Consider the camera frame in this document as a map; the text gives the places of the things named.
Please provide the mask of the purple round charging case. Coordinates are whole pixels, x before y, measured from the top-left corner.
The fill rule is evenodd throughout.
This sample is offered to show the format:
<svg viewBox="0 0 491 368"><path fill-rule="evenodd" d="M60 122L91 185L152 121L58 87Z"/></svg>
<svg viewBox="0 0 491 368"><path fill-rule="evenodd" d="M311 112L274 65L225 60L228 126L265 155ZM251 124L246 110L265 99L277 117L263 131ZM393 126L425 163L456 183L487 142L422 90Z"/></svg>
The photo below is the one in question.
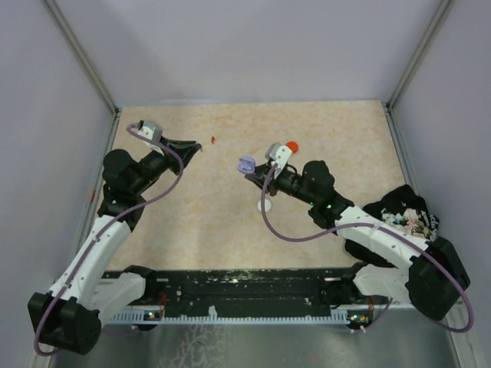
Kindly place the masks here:
<svg viewBox="0 0 491 368"><path fill-rule="evenodd" d="M256 162L251 156L242 156L239 158L237 170L244 175L252 174L255 172Z"/></svg>

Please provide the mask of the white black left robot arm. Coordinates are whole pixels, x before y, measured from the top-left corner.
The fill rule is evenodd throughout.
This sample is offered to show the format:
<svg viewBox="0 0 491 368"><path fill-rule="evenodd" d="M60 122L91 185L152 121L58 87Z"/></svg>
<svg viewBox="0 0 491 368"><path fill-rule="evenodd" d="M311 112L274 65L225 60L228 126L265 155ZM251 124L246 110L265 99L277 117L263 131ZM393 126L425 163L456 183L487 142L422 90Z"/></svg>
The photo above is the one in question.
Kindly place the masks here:
<svg viewBox="0 0 491 368"><path fill-rule="evenodd" d="M105 155L103 202L93 228L62 276L46 293L35 292L28 301L34 348L42 357L50 354L41 348L43 344L54 351L90 352L117 312L135 301L151 304L159 297L155 272L142 266L131 265L113 283L100 284L108 263L136 228L145 207L170 194L177 184L173 182L150 200L143 193L167 170L181 180L190 160L202 149L196 141L162 136L144 141L150 144L150 152L139 161L124 149Z"/></svg>

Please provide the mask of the orange round charging case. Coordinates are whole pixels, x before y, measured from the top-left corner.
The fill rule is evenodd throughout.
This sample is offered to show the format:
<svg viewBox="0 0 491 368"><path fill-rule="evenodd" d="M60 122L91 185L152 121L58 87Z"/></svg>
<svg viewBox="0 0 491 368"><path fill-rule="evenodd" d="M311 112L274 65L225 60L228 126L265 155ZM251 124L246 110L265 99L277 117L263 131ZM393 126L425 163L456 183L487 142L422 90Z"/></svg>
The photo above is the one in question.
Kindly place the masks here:
<svg viewBox="0 0 491 368"><path fill-rule="evenodd" d="M296 153L298 151L298 144L295 141L288 141L286 146L293 152Z"/></svg>

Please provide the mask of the white round charging case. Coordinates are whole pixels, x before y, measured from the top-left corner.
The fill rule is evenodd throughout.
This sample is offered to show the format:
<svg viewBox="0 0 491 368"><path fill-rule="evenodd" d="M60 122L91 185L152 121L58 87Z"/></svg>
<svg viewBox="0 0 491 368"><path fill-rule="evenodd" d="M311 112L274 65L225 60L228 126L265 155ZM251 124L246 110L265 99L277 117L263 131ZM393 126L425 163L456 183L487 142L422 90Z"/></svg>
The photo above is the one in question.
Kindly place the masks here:
<svg viewBox="0 0 491 368"><path fill-rule="evenodd" d="M262 201L259 200L257 202L257 209L262 212L270 212L272 210L272 203L268 200L268 199L265 199L263 204L262 204Z"/></svg>

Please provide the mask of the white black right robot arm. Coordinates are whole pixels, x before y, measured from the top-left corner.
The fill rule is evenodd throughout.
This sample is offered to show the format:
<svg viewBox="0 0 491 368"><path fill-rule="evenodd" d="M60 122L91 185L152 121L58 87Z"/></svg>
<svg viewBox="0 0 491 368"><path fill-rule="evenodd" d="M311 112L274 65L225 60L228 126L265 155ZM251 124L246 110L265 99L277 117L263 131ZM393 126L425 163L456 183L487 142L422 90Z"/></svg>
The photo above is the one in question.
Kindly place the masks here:
<svg viewBox="0 0 491 368"><path fill-rule="evenodd" d="M473 315L466 294L470 279L453 244L443 237L429 240L408 235L367 214L334 190L334 177L324 161L310 161L296 172L289 164L269 159L256 165L252 157L243 156L238 170L264 194L283 192L309 204L308 214L325 233L334 232L391 264L389 268L356 264L342 285L351 303L371 295L393 298L440 321L457 301L463 301Z"/></svg>

